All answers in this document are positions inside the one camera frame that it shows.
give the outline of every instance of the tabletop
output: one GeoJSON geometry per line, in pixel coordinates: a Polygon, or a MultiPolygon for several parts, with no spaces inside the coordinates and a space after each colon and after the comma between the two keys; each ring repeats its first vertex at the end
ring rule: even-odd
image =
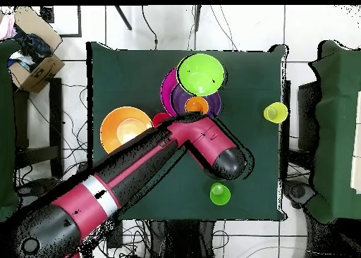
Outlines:
{"type": "MultiPolygon", "coordinates": [[[[216,206],[209,198],[215,180],[203,173],[187,153],[121,215],[122,219],[284,219],[278,210],[279,126],[266,121],[263,110],[281,100],[285,46],[275,46],[269,52],[128,51],[92,42],[91,52],[94,162],[106,155],[99,139],[105,116],[120,106],[134,106],[150,118],[163,112],[159,98],[162,80],[184,57],[194,53],[209,54],[226,69],[228,81],[219,90],[222,110],[217,117],[255,158],[248,178],[224,183],[231,191],[231,199],[226,205],[216,206]]],[[[179,150],[164,167],[181,154],[179,150]]]]}

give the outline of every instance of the orange cup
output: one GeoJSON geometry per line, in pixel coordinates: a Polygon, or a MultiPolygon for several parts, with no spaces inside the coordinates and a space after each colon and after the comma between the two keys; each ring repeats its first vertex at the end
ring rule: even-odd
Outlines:
{"type": "Polygon", "coordinates": [[[111,153],[152,127],[152,121],[145,112],[132,106],[122,106],[106,115],[100,126],[100,142],[106,153],[111,153]]]}
{"type": "Polygon", "coordinates": [[[208,103],[203,97],[191,97],[185,103],[185,110],[187,112],[208,112],[208,103]]]}

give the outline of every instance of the plastic cup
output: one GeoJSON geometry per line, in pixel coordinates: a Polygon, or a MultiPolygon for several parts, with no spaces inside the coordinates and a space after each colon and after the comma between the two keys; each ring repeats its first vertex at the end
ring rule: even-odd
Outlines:
{"type": "Polygon", "coordinates": [[[231,192],[225,185],[214,183],[211,186],[210,197],[211,201],[216,205],[225,205],[231,198],[231,192]]]}
{"type": "Polygon", "coordinates": [[[273,123],[284,122],[288,116],[287,106],[281,102],[274,102],[263,111],[263,116],[273,123]]]}
{"type": "Polygon", "coordinates": [[[100,126],[100,142],[106,153],[153,127],[148,115],[132,106],[122,106],[110,112],[100,126]]]}
{"type": "Polygon", "coordinates": [[[185,103],[185,111],[187,112],[208,112],[208,103],[203,97],[191,97],[185,103]]]}
{"type": "Polygon", "coordinates": [[[167,118],[171,117],[171,115],[169,115],[168,113],[158,113],[154,118],[153,118],[153,125],[154,126],[158,126],[159,124],[161,124],[161,122],[167,118]]]}
{"type": "Polygon", "coordinates": [[[193,54],[185,57],[177,67],[177,81],[187,92],[199,97],[211,95],[222,86],[224,68],[213,56],[193,54]]]}

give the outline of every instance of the green cup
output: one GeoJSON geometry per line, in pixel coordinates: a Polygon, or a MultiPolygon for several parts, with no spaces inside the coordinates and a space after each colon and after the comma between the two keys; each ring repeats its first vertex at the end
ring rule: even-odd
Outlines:
{"type": "Polygon", "coordinates": [[[177,67],[178,84],[189,94],[206,97],[216,93],[225,78],[222,64],[213,56],[193,54],[177,67]]]}
{"type": "Polygon", "coordinates": [[[231,198],[229,189],[221,183],[214,183],[211,186],[211,201],[216,205],[225,205],[231,198]]]}

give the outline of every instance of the floor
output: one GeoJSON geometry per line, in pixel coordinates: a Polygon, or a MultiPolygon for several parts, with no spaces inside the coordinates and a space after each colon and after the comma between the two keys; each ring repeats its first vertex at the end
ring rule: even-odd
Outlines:
{"type": "MultiPolygon", "coordinates": [[[[63,37],[55,54],[64,61],[64,68],[57,77],[62,78],[64,114],[64,156],[71,149],[78,147],[73,132],[78,133],[82,141],[87,140],[87,128],[83,124],[87,111],[80,102],[80,92],[87,84],[85,42],[101,42],[112,49],[153,49],[154,35],[150,32],[140,6],[122,6],[123,12],[132,25],[127,30],[114,6],[81,6],[81,37],[63,37]]],[[[229,34],[229,30],[220,5],[212,6],[217,20],[229,34]]],[[[297,148],[298,107],[297,89],[299,85],[316,80],[307,62],[317,59],[317,46],[324,39],[336,39],[350,48],[361,45],[361,12],[359,6],[222,6],[224,15],[232,32],[234,44],[242,51],[268,51],[275,44],[289,46],[286,64],[286,76],[291,81],[290,108],[290,146],[297,148]]],[[[193,25],[192,6],[145,6],[145,16],[157,34],[157,48],[186,50],[190,29],[193,25]]],[[[55,6],[53,27],[59,34],[77,34],[77,11],[75,6],[55,6]]],[[[202,7],[200,28],[197,32],[197,50],[231,49],[231,42],[219,27],[211,6],[202,7]]],[[[194,49],[194,34],[190,37],[189,49],[194,49]]],[[[49,119],[49,86],[39,94],[31,94],[36,107],[49,119]]],[[[86,103],[87,90],[81,94],[86,103]]],[[[49,144],[48,124],[39,115],[33,105],[29,105],[30,147],[49,144]]],[[[75,151],[77,161],[86,160],[86,153],[75,151]]],[[[73,156],[65,159],[65,168],[74,164],[73,156]]],[[[73,168],[65,179],[75,173],[73,168]]],[[[27,178],[50,177],[49,162],[34,165],[34,170],[27,178]]],[[[274,221],[218,221],[214,231],[224,230],[214,236],[216,258],[303,258],[307,242],[305,216],[295,210],[286,199],[282,199],[282,210],[288,218],[282,222],[274,221]]],[[[125,229],[134,226],[134,221],[127,221],[125,229]]],[[[133,240],[136,229],[129,230],[126,238],[133,240]]],[[[137,254],[144,248],[139,246],[137,254]]],[[[105,258],[99,251],[96,258],[105,258]]]]}

